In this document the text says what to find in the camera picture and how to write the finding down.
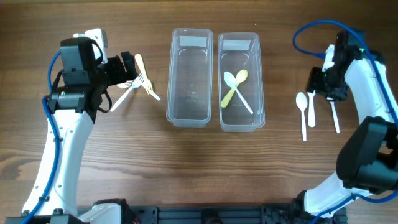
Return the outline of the white fork long diagonal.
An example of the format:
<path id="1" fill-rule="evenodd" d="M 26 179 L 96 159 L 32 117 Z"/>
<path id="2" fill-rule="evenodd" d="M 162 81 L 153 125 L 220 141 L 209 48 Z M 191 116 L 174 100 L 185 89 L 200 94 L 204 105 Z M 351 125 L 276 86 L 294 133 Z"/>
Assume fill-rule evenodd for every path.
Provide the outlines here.
<path id="1" fill-rule="evenodd" d="M 135 88 L 139 88 L 141 86 L 142 82 L 139 80 L 134 80 L 130 87 L 122 94 L 122 96 L 117 100 L 117 102 L 115 102 L 115 104 L 113 105 L 113 107 L 110 109 L 110 112 L 113 112 L 123 101 L 124 99 L 128 96 L 128 94 L 130 94 L 130 92 L 135 89 Z"/>

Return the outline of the yellow plastic fork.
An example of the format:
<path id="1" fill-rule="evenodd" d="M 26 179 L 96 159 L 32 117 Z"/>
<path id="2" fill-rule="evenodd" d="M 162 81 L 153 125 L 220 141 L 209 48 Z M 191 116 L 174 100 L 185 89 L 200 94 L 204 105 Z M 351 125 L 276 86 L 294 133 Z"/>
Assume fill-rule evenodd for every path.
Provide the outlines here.
<path id="1" fill-rule="evenodd" d="M 142 59 L 141 54 L 135 54 L 134 58 L 137 63 L 137 66 L 139 67 L 139 70 L 141 71 L 142 76 L 146 80 L 145 84 L 153 91 L 152 83 L 147 77 L 146 68 L 145 68 L 144 61 Z"/>

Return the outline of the white spoon short thick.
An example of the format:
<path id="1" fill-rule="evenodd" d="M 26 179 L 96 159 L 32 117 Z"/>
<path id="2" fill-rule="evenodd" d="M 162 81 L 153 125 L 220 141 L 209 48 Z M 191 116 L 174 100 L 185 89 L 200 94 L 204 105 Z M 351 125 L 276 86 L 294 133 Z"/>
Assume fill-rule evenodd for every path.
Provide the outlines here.
<path id="1" fill-rule="evenodd" d="M 316 92 L 313 91 L 308 92 L 307 93 L 308 97 L 309 97 L 309 103 L 308 103 L 308 125 L 311 128 L 314 128 L 316 125 L 316 121 L 315 121 L 315 107 L 314 107 L 314 97 L 316 95 Z"/>

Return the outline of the yellow plastic spoon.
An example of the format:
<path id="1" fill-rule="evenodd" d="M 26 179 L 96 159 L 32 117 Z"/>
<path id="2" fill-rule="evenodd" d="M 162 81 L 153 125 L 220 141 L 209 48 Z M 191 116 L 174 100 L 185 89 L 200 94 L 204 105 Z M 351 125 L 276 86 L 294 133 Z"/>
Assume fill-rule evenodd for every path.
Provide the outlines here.
<path id="1" fill-rule="evenodd" d="M 229 79 L 233 77 L 233 74 L 231 72 L 224 72 L 224 80 L 226 82 L 226 84 L 229 86 Z M 235 76 L 236 78 L 236 86 L 238 86 L 240 83 L 244 82 L 248 77 L 248 71 L 247 70 L 240 70 L 237 75 Z M 221 107 L 225 108 L 228 106 L 229 102 L 231 101 L 234 93 L 235 93 L 235 89 L 233 87 L 231 87 L 231 89 L 229 90 L 229 92 L 226 94 L 226 96 L 221 100 Z M 241 98 L 241 100 L 243 101 L 245 107 L 251 111 L 250 106 L 247 104 L 246 100 L 244 98 Z"/>

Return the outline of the white spoon top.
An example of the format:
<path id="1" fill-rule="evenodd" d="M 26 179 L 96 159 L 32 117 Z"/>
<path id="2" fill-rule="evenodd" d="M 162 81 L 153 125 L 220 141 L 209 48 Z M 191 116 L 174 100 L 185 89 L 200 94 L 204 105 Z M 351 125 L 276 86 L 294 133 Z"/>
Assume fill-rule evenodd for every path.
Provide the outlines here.
<path id="1" fill-rule="evenodd" d="M 240 97 L 241 101 L 243 102 L 243 104 L 245 105 L 246 109 L 253 114 L 253 111 L 251 109 L 251 107 L 248 105 L 247 101 L 245 100 L 245 98 L 243 97 L 243 95 L 240 93 L 240 91 L 238 90 L 238 81 L 236 79 L 236 77 L 231 73 L 231 72 L 224 72 L 224 81 L 226 82 L 226 84 L 232 88 Z"/>

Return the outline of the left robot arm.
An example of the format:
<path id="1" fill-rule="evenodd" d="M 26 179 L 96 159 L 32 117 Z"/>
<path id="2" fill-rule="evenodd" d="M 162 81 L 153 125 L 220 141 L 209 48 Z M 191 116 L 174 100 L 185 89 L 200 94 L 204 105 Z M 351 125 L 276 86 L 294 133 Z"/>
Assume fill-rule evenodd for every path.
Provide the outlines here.
<path id="1" fill-rule="evenodd" d="M 138 76 L 126 51 L 107 58 L 94 39 L 75 37 L 60 43 L 63 68 L 49 80 L 42 104 L 48 121 L 39 171 L 21 215 L 6 223 L 138 223 L 125 199 L 99 200 L 79 215 L 76 203 L 83 151 L 103 98 L 111 85 Z"/>

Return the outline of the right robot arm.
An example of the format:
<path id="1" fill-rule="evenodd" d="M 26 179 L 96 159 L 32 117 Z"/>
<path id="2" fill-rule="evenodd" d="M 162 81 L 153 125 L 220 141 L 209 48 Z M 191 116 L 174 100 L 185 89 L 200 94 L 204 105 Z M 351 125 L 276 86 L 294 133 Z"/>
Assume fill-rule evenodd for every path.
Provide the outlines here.
<path id="1" fill-rule="evenodd" d="M 290 223 L 346 223 L 345 207 L 355 200 L 397 197 L 397 103 L 382 55 L 365 46 L 362 32 L 344 29 L 321 58 L 307 93 L 335 103 L 351 92 L 359 126 L 338 154 L 335 172 L 280 211 Z"/>

